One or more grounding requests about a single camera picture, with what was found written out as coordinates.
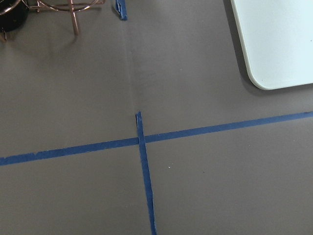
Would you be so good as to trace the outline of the white bear tray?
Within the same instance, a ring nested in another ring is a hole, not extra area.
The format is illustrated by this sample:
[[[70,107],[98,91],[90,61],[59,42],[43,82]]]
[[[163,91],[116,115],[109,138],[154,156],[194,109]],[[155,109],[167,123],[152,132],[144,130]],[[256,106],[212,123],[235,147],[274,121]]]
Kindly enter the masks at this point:
[[[233,0],[246,70],[262,90],[313,82],[313,2]]]

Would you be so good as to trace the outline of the dark wine bottle lower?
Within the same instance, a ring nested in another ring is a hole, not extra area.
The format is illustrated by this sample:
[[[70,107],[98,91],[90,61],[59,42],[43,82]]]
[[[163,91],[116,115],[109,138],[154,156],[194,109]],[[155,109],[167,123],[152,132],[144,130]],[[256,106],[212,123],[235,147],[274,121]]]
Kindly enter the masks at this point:
[[[20,27],[26,21],[28,11],[26,0],[1,0],[0,31],[10,32]]]

